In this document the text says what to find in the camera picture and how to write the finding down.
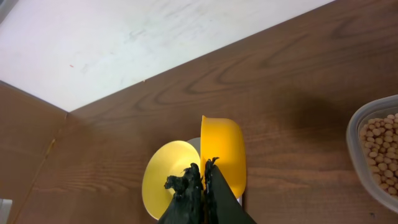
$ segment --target wood grain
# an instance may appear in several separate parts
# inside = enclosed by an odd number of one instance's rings
[[[66,112],[0,82],[0,198],[21,210]]]
[[[336,1],[71,113],[18,223],[155,223],[150,157],[200,135],[201,115],[242,128],[244,207],[258,223],[396,223],[359,182],[352,114],[398,94],[398,1]]]

